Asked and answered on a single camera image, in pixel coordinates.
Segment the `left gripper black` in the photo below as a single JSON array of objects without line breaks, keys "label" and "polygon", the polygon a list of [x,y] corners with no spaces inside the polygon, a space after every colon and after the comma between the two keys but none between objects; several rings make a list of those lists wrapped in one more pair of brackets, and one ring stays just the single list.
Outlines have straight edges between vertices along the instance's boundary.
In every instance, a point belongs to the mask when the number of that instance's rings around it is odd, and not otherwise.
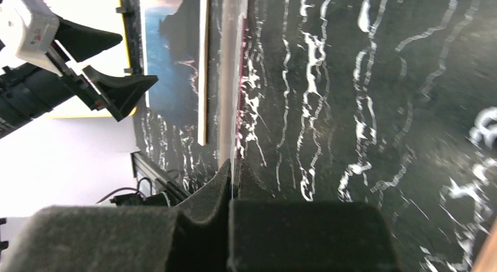
[{"label": "left gripper black", "polygon": [[[55,39],[76,62],[83,62],[122,42],[117,33],[90,28],[57,16],[59,28]],[[157,81],[155,75],[109,76],[91,66],[83,73],[94,84],[72,69],[62,76],[30,63],[16,68],[5,66],[1,74],[1,138],[51,112],[74,96],[91,110],[104,108],[116,121],[128,117],[141,97]]]}]

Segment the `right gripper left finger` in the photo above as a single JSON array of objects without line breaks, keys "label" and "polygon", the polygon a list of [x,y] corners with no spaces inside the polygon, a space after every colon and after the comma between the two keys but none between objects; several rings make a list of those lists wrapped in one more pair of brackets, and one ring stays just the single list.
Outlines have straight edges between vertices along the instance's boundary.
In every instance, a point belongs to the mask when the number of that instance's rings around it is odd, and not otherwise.
[{"label": "right gripper left finger", "polygon": [[166,206],[52,206],[11,243],[2,271],[225,271],[231,163]]}]

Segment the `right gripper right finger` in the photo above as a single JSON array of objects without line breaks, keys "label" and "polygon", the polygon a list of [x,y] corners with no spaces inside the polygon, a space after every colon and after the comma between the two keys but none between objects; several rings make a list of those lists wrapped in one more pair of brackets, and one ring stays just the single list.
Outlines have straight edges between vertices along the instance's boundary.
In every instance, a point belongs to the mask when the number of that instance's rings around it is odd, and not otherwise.
[{"label": "right gripper right finger", "polygon": [[363,202],[278,200],[246,164],[229,206],[229,271],[399,271],[389,228]]}]

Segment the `clear acrylic sheet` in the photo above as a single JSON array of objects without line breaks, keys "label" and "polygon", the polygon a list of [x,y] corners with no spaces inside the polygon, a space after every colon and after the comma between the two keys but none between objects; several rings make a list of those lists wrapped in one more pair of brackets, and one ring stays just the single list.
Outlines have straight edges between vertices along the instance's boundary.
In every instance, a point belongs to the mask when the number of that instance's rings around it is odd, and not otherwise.
[{"label": "clear acrylic sheet", "polygon": [[240,69],[242,68],[242,47],[244,21],[247,16],[248,0],[223,0],[222,34],[219,60],[219,163],[230,162],[234,174],[235,144],[237,139],[237,117],[239,104]]}]

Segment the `pink wooden picture frame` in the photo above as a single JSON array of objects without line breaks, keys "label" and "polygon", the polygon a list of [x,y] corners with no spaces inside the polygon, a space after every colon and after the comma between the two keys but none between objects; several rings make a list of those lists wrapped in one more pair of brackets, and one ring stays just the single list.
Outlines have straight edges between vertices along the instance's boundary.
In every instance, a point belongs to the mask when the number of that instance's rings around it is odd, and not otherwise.
[{"label": "pink wooden picture frame", "polygon": [[471,272],[496,272],[496,220],[478,253]]}]

